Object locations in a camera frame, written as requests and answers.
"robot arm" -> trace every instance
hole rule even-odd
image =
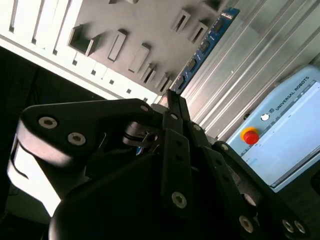
[[[50,240],[310,239],[230,146],[208,142],[183,98],[166,101],[163,114],[138,99],[22,113],[8,175],[51,213]]]

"emergency stop button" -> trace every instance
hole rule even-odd
[[[241,132],[241,139],[249,145],[256,144],[259,141],[258,130],[255,127],[247,127]]]

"red button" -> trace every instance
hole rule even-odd
[[[243,139],[247,144],[252,145],[259,141],[259,135],[255,131],[247,131],[243,135]]]

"dark background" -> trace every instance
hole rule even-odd
[[[103,98],[1,47],[0,82],[0,239],[40,239],[49,219],[46,210],[37,200],[10,187],[7,177],[19,115],[31,105]],[[6,203],[14,213],[5,211]]]

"control box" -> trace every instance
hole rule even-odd
[[[320,69],[277,86],[227,143],[278,192],[320,159]]]

